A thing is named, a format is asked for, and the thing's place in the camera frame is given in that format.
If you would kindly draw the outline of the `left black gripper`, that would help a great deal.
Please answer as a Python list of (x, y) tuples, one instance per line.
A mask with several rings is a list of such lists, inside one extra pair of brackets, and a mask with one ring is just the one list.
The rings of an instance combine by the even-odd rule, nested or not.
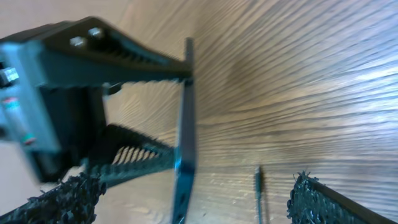
[(1, 128), (40, 182), (56, 182), (87, 157), (106, 118), (101, 88), (47, 87), (40, 52), (27, 43), (1, 44)]

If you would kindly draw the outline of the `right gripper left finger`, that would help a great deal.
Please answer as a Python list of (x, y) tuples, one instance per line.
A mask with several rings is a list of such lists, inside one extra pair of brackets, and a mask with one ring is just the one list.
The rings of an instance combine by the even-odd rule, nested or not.
[(95, 206), (106, 193), (106, 183), (98, 175), (81, 173), (27, 203), (1, 215), (1, 224), (91, 224)]

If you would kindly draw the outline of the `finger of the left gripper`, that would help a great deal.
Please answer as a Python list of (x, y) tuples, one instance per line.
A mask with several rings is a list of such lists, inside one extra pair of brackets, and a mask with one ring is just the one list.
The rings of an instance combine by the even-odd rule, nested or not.
[(148, 49), (98, 17), (9, 35), (1, 39), (1, 55), (22, 82), (52, 89), (192, 77), (190, 62)]
[(85, 159), (85, 172), (108, 187), (174, 168), (174, 147), (133, 129), (110, 124)]

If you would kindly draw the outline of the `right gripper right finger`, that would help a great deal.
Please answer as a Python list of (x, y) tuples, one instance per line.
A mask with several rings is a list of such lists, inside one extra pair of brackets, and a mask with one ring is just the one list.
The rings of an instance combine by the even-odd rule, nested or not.
[(397, 224), (332, 190), (305, 171), (295, 178), (287, 213), (294, 224)]

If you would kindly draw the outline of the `Samsung Galaxy smartphone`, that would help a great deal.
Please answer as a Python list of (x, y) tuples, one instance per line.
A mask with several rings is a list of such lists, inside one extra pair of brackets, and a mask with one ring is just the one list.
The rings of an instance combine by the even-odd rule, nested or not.
[(190, 66), (188, 78), (181, 87), (177, 147), (175, 151), (175, 184), (171, 224), (187, 221), (188, 207), (197, 167), (197, 134), (195, 116), (194, 40), (185, 41), (185, 61)]

